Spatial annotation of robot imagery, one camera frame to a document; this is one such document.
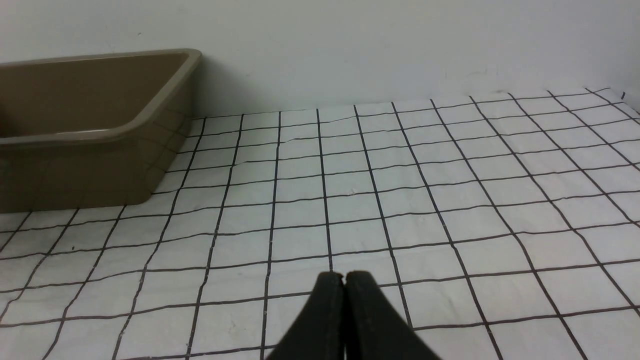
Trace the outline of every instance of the white wall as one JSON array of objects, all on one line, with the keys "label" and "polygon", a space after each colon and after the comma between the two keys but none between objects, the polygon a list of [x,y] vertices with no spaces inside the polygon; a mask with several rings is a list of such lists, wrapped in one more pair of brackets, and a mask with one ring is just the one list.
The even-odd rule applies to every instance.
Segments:
[{"label": "white wall", "polygon": [[640,88],[638,0],[3,0],[0,34],[0,61],[199,49],[201,115]]}]

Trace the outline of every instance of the grid paper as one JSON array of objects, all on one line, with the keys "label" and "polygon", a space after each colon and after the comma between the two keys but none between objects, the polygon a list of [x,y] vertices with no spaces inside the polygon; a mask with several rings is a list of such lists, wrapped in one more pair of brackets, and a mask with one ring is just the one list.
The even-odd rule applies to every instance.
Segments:
[{"label": "grid paper", "polygon": [[635,359],[639,118],[578,89],[194,120],[145,204],[0,215],[0,359],[262,359],[327,270],[444,359]]}]

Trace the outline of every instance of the litter box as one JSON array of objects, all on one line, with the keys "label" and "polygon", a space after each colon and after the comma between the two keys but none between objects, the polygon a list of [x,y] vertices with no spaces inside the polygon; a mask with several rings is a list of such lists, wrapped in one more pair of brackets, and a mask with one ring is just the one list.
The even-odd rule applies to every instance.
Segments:
[{"label": "litter box", "polygon": [[200,51],[0,65],[0,213],[146,201],[191,127]]}]

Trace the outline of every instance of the white paper with black grid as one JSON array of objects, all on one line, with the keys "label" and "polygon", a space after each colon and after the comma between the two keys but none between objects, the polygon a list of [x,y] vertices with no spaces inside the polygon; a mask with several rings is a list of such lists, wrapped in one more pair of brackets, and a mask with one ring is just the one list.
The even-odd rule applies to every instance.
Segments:
[{"label": "white paper with black grid", "polygon": [[196,120],[144,204],[0,215],[0,358],[260,359],[367,270],[444,359],[636,359],[638,118],[578,89]]}]

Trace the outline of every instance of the tub rim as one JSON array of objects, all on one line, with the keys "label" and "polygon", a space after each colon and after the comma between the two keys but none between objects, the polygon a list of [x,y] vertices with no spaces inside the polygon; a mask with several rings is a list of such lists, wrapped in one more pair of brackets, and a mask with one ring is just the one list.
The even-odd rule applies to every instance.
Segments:
[{"label": "tub rim", "polygon": [[49,145],[71,145],[83,143],[103,143],[125,137],[128,133],[145,125],[164,109],[168,101],[182,88],[189,79],[189,75],[195,70],[201,60],[202,52],[196,49],[166,49],[151,51],[136,51],[130,53],[95,54],[66,56],[62,58],[46,58],[27,61],[14,61],[2,63],[0,67],[13,67],[22,65],[36,65],[41,63],[59,63],[67,61],[98,60],[108,58],[126,58],[130,56],[162,55],[162,54],[187,54],[187,58],[176,70],[171,78],[160,88],[158,93],[142,107],[140,112],[130,121],[109,129],[92,129],[80,131],[67,131],[53,134],[12,136],[0,138],[0,149],[15,147],[41,147]]}]

